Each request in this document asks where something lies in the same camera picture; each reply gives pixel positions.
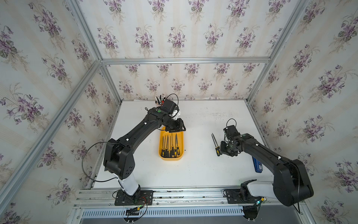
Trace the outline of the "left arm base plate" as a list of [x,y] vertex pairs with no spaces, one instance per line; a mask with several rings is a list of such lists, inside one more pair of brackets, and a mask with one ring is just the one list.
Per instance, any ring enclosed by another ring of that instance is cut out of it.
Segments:
[[133,196],[129,196],[123,190],[116,192],[115,206],[127,205],[152,205],[153,203],[153,190],[140,190],[136,191]]

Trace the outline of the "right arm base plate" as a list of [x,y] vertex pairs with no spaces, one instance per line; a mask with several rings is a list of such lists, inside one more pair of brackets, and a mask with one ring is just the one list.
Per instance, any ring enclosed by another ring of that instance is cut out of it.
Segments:
[[262,199],[262,197],[252,196],[245,188],[225,189],[223,195],[229,204],[255,204]]

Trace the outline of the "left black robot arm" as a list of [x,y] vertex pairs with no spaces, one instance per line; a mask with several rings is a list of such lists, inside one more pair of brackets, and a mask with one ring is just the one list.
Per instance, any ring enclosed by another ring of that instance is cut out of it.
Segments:
[[138,197],[140,185],[132,174],[135,168],[134,153],[138,146],[155,130],[164,126],[169,133],[185,131],[182,119],[175,118],[179,107],[171,101],[147,111],[146,116],[127,134],[106,144],[103,165],[118,180],[121,190],[129,197]]

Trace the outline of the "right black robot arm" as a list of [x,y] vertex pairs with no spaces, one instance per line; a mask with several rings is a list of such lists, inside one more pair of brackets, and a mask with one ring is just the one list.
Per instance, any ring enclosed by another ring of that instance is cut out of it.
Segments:
[[314,196],[314,189],[309,175],[302,161],[291,160],[281,156],[252,135],[241,134],[236,130],[224,130],[224,140],[220,144],[218,153],[235,157],[246,153],[257,159],[273,174],[272,182],[245,181],[240,188],[233,192],[226,192],[228,202],[239,200],[244,203],[254,203],[261,198],[273,198],[285,206],[292,206]]

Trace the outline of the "yellow plastic storage tray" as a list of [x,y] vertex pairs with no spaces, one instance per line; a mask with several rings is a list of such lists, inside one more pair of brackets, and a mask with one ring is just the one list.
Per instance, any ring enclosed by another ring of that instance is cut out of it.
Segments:
[[161,159],[178,161],[184,152],[184,132],[169,133],[160,129],[158,154]]

